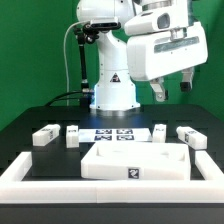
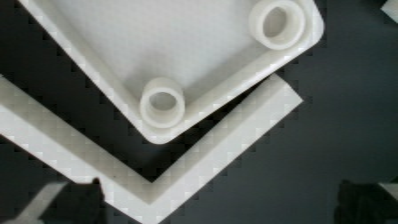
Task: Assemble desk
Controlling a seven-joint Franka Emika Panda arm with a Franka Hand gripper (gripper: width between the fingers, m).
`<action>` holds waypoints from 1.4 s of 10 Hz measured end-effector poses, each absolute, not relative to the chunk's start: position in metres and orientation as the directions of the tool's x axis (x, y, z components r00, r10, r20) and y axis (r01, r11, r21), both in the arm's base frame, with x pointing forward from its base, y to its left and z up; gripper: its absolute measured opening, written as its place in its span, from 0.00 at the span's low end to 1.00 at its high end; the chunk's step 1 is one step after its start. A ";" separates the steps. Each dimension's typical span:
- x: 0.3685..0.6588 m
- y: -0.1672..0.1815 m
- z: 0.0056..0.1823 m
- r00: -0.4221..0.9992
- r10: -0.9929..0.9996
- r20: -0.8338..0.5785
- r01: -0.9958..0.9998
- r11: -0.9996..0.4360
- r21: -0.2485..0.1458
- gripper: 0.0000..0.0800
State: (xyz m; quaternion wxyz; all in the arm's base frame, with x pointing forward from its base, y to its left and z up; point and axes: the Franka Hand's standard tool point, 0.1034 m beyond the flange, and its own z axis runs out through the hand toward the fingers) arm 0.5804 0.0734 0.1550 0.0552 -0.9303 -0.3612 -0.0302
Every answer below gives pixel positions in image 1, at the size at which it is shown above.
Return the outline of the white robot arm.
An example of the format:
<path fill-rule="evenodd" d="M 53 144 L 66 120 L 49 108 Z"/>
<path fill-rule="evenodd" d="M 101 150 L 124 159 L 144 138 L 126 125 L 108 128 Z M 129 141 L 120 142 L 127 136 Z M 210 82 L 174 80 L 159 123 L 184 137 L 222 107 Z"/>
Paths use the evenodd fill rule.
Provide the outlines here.
<path fill-rule="evenodd" d="M 208 57 L 192 0 L 80 0 L 77 18 L 86 43 L 96 43 L 99 81 L 90 109 L 136 110 L 136 81 L 150 83 L 156 100 L 167 99 L 163 77 L 182 73 L 180 88 L 192 89 L 194 67 Z"/>

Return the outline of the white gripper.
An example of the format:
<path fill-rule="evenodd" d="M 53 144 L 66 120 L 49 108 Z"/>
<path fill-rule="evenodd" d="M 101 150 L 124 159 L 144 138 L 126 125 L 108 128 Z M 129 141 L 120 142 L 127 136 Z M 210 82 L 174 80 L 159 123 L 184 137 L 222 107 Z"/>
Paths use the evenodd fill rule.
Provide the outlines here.
<path fill-rule="evenodd" d="M 166 100 L 162 76 L 184 69 L 181 91 L 192 90 L 193 66 L 206 62 L 208 50 L 201 23 L 194 22 L 187 10 L 142 12 L 129 20 L 124 29 L 129 36 L 129 73 L 135 81 L 151 80 L 158 102 Z"/>

